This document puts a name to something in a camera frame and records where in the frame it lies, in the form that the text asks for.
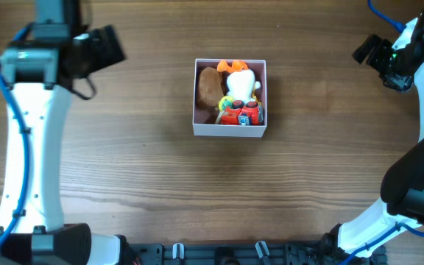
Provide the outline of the brown plush bear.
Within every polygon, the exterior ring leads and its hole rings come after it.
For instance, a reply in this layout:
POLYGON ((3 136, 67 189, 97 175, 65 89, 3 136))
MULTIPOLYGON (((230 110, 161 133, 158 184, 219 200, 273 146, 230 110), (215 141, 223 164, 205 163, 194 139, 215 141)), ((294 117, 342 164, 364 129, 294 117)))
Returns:
POLYGON ((199 74, 197 104, 200 107, 216 107, 225 95, 222 73, 206 67, 199 74))

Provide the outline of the red toy fire truck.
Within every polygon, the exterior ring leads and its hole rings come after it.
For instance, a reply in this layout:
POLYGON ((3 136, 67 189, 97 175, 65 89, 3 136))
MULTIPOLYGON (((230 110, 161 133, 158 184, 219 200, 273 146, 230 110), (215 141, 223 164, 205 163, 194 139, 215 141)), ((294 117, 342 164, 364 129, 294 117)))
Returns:
POLYGON ((216 118, 215 124, 261 126, 264 124, 264 110, 258 102, 244 103, 241 100, 233 102, 233 109, 228 108, 216 118))

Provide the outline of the white plush chicken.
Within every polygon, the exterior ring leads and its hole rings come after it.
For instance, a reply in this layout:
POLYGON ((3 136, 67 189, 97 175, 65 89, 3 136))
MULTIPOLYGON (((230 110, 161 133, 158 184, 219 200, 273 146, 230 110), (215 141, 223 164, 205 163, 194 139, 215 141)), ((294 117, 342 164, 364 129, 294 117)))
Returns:
POLYGON ((258 101, 255 92, 261 89, 261 82, 257 81, 255 73, 242 60, 233 60, 229 65, 226 60, 220 60, 217 65, 218 72, 227 72, 226 85, 227 95, 235 101, 242 101, 244 104, 258 101))

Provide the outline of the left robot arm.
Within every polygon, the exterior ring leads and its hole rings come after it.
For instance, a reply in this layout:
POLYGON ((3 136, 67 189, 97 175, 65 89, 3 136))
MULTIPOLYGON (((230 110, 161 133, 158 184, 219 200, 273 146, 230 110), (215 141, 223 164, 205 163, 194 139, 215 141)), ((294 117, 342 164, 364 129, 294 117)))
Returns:
POLYGON ((0 56, 7 158, 0 204, 0 264, 125 264, 121 236, 65 222, 60 201, 64 124, 75 80, 125 56, 111 25, 91 29, 80 1, 37 1, 36 18, 0 56))

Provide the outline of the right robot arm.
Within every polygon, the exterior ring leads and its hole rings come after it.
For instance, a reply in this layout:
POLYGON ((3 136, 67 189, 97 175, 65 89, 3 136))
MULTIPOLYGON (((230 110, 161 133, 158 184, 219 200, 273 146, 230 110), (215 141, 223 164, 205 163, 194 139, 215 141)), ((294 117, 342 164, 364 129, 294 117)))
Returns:
POLYGON ((376 251, 404 232, 424 231, 424 10, 402 24, 379 13, 400 34, 395 42, 370 35, 353 53, 375 69, 387 88, 417 89, 419 140, 386 172, 379 198, 354 220, 337 224, 317 246, 318 264, 376 264, 376 251))

